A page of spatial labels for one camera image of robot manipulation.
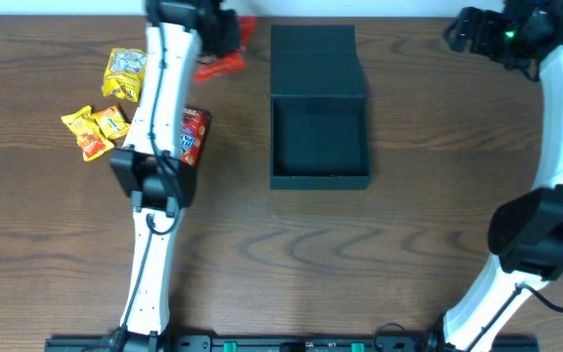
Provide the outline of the red Hacks candy bag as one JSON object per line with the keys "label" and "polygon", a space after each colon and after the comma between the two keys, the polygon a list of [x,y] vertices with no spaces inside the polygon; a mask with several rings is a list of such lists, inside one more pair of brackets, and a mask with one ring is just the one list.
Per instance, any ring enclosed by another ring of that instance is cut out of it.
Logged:
{"label": "red Hacks candy bag", "polygon": [[253,31],[256,27],[254,16],[239,16],[238,24],[240,29],[239,47],[232,54],[222,58],[214,56],[203,56],[197,64],[194,75],[194,82],[199,83],[213,77],[235,73],[246,68],[244,54],[250,42]]}

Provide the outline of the yellow snack bag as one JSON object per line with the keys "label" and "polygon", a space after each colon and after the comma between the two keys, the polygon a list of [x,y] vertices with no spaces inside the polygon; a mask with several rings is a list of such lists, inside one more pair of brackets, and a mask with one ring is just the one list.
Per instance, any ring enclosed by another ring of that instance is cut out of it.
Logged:
{"label": "yellow snack bag", "polygon": [[138,103],[146,74],[147,54],[138,49],[113,48],[104,72],[104,97]]}

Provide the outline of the black foldable container box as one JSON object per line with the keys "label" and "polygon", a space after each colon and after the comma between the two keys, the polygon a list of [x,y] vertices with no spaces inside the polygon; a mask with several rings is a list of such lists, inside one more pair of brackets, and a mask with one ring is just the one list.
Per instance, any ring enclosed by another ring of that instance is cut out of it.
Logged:
{"label": "black foldable container box", "polygon": [[368,186],[368,87],[352,25],[273,25],[270,101],[272,189]]}

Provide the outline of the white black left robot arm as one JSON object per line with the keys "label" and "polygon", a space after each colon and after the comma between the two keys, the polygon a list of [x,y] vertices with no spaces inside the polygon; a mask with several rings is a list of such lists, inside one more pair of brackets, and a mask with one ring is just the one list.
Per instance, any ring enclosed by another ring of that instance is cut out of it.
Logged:
{"label": "white black left robot arm", "polygon": [[183,110],[200,55],[239,47],[238,16],[220,0],[149,1],[142,97],[123,146],[109,166],[130,199],[135,231],[132,275],[119,326],[96,344],[103,351],[167,351],[163,333],[173,252],[196,170],[181,159]]}

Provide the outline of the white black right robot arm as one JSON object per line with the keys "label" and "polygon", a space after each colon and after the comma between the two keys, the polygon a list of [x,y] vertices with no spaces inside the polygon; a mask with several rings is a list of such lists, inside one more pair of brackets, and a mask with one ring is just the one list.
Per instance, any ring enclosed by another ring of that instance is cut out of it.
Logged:
{"label": "white black right robot arm", "polygon": [[439,320],[428,351],[531,351],[500,331],[530,298],[563,275],[563,0],[508,1],[495,12],[463,8],[445,29],[469,51],[521,72],[542,88],[538,169],[531,190],[501,205],[488,231],[489,258],[470,289]]}

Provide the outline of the red Hello Panda box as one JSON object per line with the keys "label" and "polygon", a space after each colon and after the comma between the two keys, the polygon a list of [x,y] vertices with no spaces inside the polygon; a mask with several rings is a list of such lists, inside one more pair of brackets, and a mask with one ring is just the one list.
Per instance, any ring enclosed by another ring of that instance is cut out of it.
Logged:
{"label": "red Hello Panda box", "polygon": [[180,135],[181,160],[195,167],[209,130],[211,114],[206,110],[184,109]]}

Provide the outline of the yellow blue candy packet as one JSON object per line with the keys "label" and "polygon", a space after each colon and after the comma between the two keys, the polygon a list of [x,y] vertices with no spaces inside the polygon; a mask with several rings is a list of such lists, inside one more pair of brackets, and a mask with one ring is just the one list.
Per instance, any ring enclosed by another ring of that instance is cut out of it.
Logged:
{"label": "yellow blue candy packet", "polygon": [[110,140],[124,137],[129,132],[130,124],[121,112],[119,106],[112,106],[105,110],[94,112],[91,118],[99,125],[102,133]]}

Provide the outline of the orange yellow candy packet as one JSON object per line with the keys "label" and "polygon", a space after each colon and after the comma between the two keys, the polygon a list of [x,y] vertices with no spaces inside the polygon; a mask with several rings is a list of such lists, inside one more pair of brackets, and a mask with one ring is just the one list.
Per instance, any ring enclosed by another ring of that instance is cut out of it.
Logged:
{"label": "orange yellow candy packet", "polygon": [[103,134],[91,114],[92,108],[86,106],[75,113],[61,117],[62,123],[75,136],[85,161],[92,161],[114,148],[114,143]]}

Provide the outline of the black mounting rail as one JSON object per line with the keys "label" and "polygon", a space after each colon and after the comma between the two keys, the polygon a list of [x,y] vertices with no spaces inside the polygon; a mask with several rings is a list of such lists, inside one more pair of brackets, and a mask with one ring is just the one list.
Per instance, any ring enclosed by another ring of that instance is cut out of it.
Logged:
{"label": "black mounting rail", "polygon": [[[210,337],[208,335],[179,335],[168,342],[160,338],[151,342],[138,335],[126,337],[124,346],[111,347],[109,337],[66,338],[54,337],[45,341],[44,351],[177,351],[177,352],[419,352],[436,351],[425,347],[420,337],[405,334],[390,334],[372,338],[256,338],[256,337]],[[498,337],[490,351],[538,352],[538,342],[530,337]]]}

